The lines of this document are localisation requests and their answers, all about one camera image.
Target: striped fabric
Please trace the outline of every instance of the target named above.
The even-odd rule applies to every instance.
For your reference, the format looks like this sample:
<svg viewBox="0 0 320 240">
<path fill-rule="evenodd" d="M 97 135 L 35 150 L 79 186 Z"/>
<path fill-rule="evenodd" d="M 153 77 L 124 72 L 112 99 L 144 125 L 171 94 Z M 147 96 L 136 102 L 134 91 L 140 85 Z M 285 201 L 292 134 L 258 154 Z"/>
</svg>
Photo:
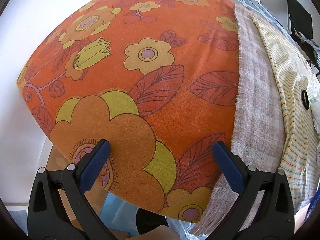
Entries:
<svg viewBox="0 0 320 240">
<path fill-rule="evenodd" d="M 306 90 L 309 100 L 315 99 L 320 84 L 296 47 L 274 28 L 252 19 L 268 53 L 280 93 L 286 133 L 280 168 L 288 177 L 297 211 L 314 196 L 320 175 L 316 162 L 319 135 L 313 126 L 311 109 L 303 106 L 301 92 Z"/>
<path fill-rule="evenodd" d="M 299 33 L 302 42 L 306 42 L 313 47 L 313 53 L 317 61 L 318 67 L 320 67 L 320 46 L 314 41 L 307 39 L 302 33 Z"/>
</svg>

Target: black round object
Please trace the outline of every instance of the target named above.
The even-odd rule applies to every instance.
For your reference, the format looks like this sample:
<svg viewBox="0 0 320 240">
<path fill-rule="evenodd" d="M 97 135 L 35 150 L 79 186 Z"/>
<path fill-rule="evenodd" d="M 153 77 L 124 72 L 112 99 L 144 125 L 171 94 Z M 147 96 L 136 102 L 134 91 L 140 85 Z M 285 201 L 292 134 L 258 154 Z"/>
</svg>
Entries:
<svg viewBox="0 0 320 240">
<path fill-rule="evenodd" d="M 302 99 L 304 108 L 308 110 L 310 108 L 310 104 L 309 104 L 308 94 L 305 90 L 301 92 L 301 99 Z"/>
<path fill-rule="evenodd" d="M 139 208 L 136 214 L 136 225 L 140 235 L 156 229 L 160 225 L 169 227 L 164 216 Z"/>
</svg>

